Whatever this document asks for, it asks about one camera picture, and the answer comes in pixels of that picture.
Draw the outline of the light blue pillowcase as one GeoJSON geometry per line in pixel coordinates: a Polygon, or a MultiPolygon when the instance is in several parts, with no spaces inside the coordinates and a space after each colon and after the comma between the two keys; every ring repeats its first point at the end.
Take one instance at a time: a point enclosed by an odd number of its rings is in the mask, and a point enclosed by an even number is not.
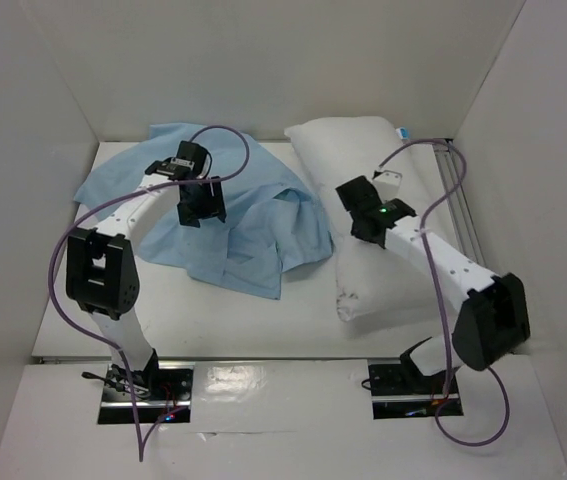
{"type": "Polygon", "coordinates": [[[183,268],[196,280],[277,299],[281,276],[332,254],[321,202],[281,161],[252,137],[188,123],[153,125],[148,140],[95,168],[75,201],[93,209],[133,191],[145,169],[194,139],[212,156],[211,173],[223,178],[227,218],[180,225],[171,210],[146,235],[135,253],[146,262],[183,268]]]}

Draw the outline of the white pillow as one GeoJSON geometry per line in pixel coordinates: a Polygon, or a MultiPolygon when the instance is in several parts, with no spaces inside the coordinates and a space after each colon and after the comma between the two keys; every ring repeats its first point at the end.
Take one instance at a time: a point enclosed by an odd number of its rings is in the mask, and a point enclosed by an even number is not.
{"type": "Polygon", "coordinates": [[[431,321],[438,315],[432,280],[407,260],[351,234],[352,219],[336,189],[382,160],[401,174],[398,196],[422,214],[438,193],[423,181],[416,158],[403,149],[382,117],[326,117],[286,128],[330,221],[336,254],[336,310],[340,320],[380,320],[391,326],[431,321]]]}

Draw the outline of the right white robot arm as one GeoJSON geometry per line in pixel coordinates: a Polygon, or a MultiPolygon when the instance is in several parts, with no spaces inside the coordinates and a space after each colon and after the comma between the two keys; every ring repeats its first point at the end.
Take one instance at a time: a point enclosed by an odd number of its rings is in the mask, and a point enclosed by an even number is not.
{"type": "Polygon", "coordinates": [[[429,275],[439,312],[445,314],[445,306],[450,305],[457,313],[452,323],[443,317],[441,335],[401,354],[399,379],[404,388],[423,391],[434,375],[443,372],[448,389],[457,368],[484,371],[530,338],[525,289],[516,275],[499,276],[473,262],[428,232],[407,203],[383,200],[364,176],[342,184],[336,192],[352,218],[352,236],[429,275]]]}

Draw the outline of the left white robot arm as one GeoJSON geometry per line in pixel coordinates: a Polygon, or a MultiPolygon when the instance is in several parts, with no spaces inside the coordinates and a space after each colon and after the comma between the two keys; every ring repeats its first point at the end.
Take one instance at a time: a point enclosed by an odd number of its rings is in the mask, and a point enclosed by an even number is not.
{"type": "Polygon", "coordinates": [[[116,204],[90,229],[76,227],[67,240],[66,294],[97,324],[112,345],[116,388],[139,399],[159,390],[159,360],[144,336],[135,311],[140,280],[135,250],[171,209],[185,227],[210,218],[226,220],[219,182],[208,182],[212,166],[206,150],[153,162],[135,196],[116,204]]]}

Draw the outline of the aluminium rail frame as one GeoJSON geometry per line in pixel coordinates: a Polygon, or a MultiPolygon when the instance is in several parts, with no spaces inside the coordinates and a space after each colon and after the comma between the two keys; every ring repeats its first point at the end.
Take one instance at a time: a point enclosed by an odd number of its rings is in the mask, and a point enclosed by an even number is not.
{"type": "Polygon", "coordinates": [[[521,282],[484,266],[474,219],[462,186],[467,172],[462,156],[449,140],[434,148],[447,189],[459,247],[446,253],[434,247],[436,269],[445,299],[457,311],[451,333],[456,354],[470,368],[484,370],[509,353],[529,330],[521,282]]]}

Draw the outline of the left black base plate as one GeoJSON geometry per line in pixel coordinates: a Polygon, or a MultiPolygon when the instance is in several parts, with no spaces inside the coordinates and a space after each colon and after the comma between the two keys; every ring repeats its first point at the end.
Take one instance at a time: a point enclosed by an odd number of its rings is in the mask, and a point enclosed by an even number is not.
{"type": "MultiPolygon", "coordinates": [[[[124,373],[108,366],[107,373],[96,376],[103,382],[97,423],[99,425],[133,424],[132,402],[124,373]]],[[[182,362],[160,362],[152,385],[135,385],[139,421],[153,424],[160,416],[164,423],[189,423],[194,365],[182,362]]]]}

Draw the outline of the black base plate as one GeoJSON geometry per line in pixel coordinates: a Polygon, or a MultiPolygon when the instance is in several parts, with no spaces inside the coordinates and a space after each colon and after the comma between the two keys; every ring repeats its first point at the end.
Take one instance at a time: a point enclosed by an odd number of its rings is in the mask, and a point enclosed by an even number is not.
{"type": "Polygon", "coordinates": [[[444,371],[423,377],[405,368],[398,358],[369,360],[367,369],[361,387],[371,395],[375,420],[434,417],[437,410],[440,416],[463,415],[455,379],[444,393],[444,371]]]}
{"type": "MultiPolygon", "coordinates": [[[[124,373],[108,366],[107,373],[96,376],[103,382],[97,423],[99,425],[133,424],[132,402],[124,373]]],[[[152,385],[135,385],[139,421],[153,424],[160,416],[164,423],[189,423],[194,365],[182,362],[160,362],[152,385]]]]}

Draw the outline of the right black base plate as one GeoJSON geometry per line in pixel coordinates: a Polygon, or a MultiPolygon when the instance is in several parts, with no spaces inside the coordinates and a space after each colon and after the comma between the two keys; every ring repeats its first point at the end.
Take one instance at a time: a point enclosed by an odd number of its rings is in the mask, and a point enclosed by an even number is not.
{"type": "Polygon", "coordinates": [[[463,415],[455,379],[444,393],[444,371],[423,377],[405,368],[398,358],[369,360],[367,369],[361,387],[371,395],[375,420],[434,417],[437,410],[440,416],[463,415]]]}

